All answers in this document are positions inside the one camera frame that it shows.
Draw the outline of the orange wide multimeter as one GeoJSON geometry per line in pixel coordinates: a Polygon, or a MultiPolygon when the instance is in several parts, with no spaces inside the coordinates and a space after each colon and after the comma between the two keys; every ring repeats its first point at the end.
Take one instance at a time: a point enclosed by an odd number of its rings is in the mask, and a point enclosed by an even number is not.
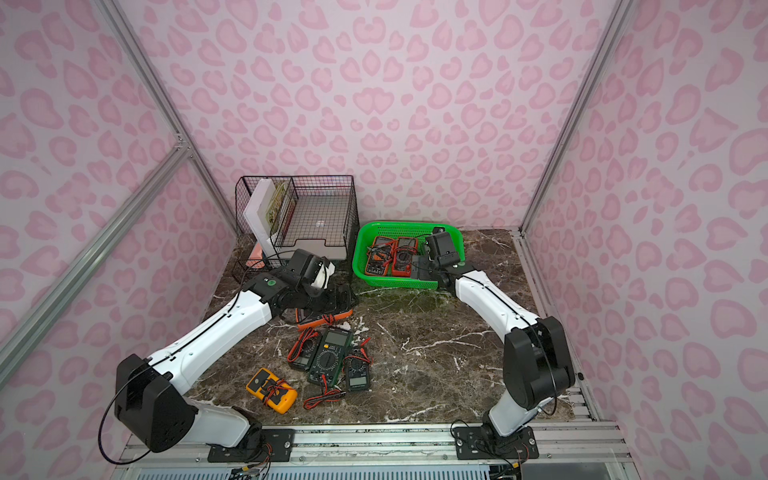
{"type": "Polygon", "coordinates": [[[307,309],[297,309],[294,325],[300,332],[307,329],[317,330],[321,327],[336,325],[342,320],[349,318],[353,313],[353,309],[335,314],[321,314],[307,309]]]}

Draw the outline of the red small Delixi multimeter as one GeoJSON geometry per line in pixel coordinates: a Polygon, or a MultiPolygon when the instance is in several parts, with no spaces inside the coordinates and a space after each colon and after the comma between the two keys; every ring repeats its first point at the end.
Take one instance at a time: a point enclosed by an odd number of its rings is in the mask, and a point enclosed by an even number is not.
{"type": "Polygon", "coordinates": [[[410,277],[413,257],[418,254],[415,237],[399,237],[395,243],[391,272],[394,277],[410,277]]]}

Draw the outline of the orange multimeter tall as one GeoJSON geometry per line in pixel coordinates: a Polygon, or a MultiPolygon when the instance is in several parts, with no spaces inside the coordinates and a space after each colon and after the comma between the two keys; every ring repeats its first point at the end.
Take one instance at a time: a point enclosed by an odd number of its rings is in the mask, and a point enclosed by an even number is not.
{"type": "Polygon", "coordinates": [[[368,276],[387,276],[393,261],[395,240],[390,237],[377,236],[372,245],[367,248],[367,261],[364,273],[368,276]]]}

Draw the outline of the small dark multimeter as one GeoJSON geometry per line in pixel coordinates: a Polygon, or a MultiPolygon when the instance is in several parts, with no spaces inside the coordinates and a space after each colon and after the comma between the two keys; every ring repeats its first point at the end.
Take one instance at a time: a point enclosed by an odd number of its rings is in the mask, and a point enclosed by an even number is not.
{"type": "Polygon", "coordinates": [[[289,367],[294,370],[308,371],[316,355],[320,340],[321,334],[314,328],[302,330],[286,357],[289,367]]]}
{"type": "Polygon", "coordinates": [[[344,371],[347,390],[364,392],[371,387],[371,358],[364,348],[353,348],[344,359],[344,371]]]}

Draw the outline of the black wire desk organizer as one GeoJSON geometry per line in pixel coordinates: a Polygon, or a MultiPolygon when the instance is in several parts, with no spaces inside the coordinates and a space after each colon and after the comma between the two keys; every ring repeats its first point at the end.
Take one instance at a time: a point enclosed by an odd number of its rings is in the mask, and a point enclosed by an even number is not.
{"type": "Polygon", "coordinates": [[[283,266],[299,249],[330,260],[333,283],[351,280],[360,229],[351,175],[243,176],[234,200],[241,229],[235,280],[283,266]]]}

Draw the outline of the green plastic basket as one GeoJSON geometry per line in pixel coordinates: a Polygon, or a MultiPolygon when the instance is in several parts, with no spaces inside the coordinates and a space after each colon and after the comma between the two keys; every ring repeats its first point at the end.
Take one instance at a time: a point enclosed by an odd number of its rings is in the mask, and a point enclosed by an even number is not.
{"type": "Polygon", "coordinates": [[[352,268],[370,286],[436,290],[464,261],[463,236],[453,226],[374,221],[359,231],[352,268]]]}

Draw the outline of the large green multimeter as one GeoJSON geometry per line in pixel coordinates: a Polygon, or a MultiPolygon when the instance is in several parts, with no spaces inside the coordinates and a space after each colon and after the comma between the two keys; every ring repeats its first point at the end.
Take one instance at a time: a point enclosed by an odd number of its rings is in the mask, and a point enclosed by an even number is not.
{"type": "Polygon", "coordinates": [[[336,385],[353,334],[342,328],[329,328],[322,336],[308,371],[308,382],[323,388],[336,385]]]}

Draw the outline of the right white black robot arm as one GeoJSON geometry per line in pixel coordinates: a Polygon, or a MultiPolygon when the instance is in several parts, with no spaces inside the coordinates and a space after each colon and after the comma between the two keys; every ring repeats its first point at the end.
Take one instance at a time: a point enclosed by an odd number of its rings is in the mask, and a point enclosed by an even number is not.
{"type": "Polygon", "coordinates": [[[576,370],[562,323],[524,309],[485,272],[462,260],[447,230],[436,227],[426,235],[416,268],[469,306],[503,343],[506,391],[484,421],[492,438],[516,434],[574,385],[576,370]]]}

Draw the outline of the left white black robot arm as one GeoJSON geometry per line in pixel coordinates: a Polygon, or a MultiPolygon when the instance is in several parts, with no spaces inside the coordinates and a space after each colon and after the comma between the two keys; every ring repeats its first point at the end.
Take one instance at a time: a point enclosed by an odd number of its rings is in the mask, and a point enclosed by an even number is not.
{"type": "Polygon", "coordinates": [[[330,260],[296,250],[286,264],[245,276],[235,297],[189,333],[146,358],[123,359],[108,411],[151,453],[206,444],[257,458],[263,440],[255,417],[235,407],[203,405],[186,394],[243,338],[285,311],[329,317],[352,310],[357,298],[334,272],[330,260]]]}

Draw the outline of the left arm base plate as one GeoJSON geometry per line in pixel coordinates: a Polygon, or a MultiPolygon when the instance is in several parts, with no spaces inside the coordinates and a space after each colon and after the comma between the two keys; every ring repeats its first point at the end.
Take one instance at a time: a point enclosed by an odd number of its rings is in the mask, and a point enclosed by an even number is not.
{"type": "Polygon", "coordinates": [[[288,462],[295,433],[294,429],[253,427],[235,447],[211,445],[207,462],[259,464],[266,459],[278,463],[288,462]]]}

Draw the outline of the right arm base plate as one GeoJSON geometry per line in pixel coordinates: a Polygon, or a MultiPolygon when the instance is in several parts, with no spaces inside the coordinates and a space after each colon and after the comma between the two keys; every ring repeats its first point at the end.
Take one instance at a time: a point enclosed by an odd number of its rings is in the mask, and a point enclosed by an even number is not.
{"type": "Polygon", "coordinates": [[[512,435],[499,436],[490,425],[458,422],[449,429],[459,460],[508,460],[524,463],[540,456],[533,429],[525,426],[512,435]]]}

